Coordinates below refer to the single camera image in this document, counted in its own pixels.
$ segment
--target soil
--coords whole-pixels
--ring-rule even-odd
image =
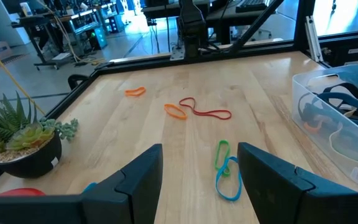
[[[30,149],[23,149],[23,150],[20,150],[20,151],[6,150],[5,152],[0,153],[0,163],[13,162],[13,161],[22,159],[22,158],[24,158],[26,156],[29,156],[29,155],[37,152],[41,148],[43,148],[46,144],[48,144],[48,142],[50,142],[50,140],[52,138],[50,138],[49,140],[45,141],[40,147],[30,148]]]

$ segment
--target wooden table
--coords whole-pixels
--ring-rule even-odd
[[[63,142],[56,168],[36,180],[3,174],[0,192],[35,187],[49,195],[77,194],[161,142],[164,167],[156,223],[258,223],[245,189],[236,202],[215,191],[213,164],[220,139],[231,143],[231,155],[237,154],[238,142],[249,142],[358,190],[291,120],[291,78],[316,69],[323,68],[290,52],[102,75],[59,119],[78,118],[80,129],[71,144]],[[144,95],[124,96],[124,90],[139,86],[146,87]],[[178,104],[186,96],[196,98],[199,110],[227,109],[233,116],[222,121],[195,116],[188,108],[185,121],[166,114],[165,103]],[[228,195],[237,190],[237,171],[232,164],[231,177],[221,179]]]

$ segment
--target potted plant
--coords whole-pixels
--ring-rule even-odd
[[[71,141],[78,127],[77,119],[62,124],[54,119],[24,114],[19,94],[16,110],[4,95],[0,106],[0,169],[22,178],[37,178],[51,171],[62,156],[60,140]]]

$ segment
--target clear plastic container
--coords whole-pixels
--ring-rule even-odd
[[[314,94],[344,82],[358,87],[358,65],[295,75],[292,80],[292,119],[343,173],[358,183],[358,125]],[[331,92],[349,93],[343,87],[336,87]],[[338,105],[341,100],[329,102]],[[321,115],[319,109],[310,108],[323,109],[324,113]],[[311,127],[305,122],[310,118],[313,121],[309,123],[317,125]]]

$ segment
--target floor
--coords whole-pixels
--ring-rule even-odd
[[[331,12],[332,1],[316,0],[314,19],[319,35],[337,34],[358,30],[358,0],[338,0],[337,9]],[[290,40],[295,30],[295,19],[298,9],[298,0],[285,0],[278,8],[277,13],[271,15],[262,29],[269,30],[272,38]],[[177,41],[177,25],[175,18],[169,18],[169,29],[166,19],[157,20],[154,32],[147,27],[144,16],[132,17],[131,23],[125,31],[109,35],[108,46],[97,51],[96,58],[111,60],[115,58],[134,57],[141,55],[168,52],[169,46]],[[240,29],[232,29],[233,34]],[[254,35],[257,40],[268,39],[268,33]],[[20,83],[35,102],[44,110],[53,108],[70,91],[67,78],[72,74],[90,75],[94,66],[85,65],[74,67],[72,63],[62,66],[59,70],[53,67],[41,67],[40,71],[33,66],[39,62],[35,49],[31,44],[12,48],[14,54],[27,54],[7,65],[13,77]],[[0,100],[4,93],[13,105],[16,105],[16,91],[18,88],[0,68]]]

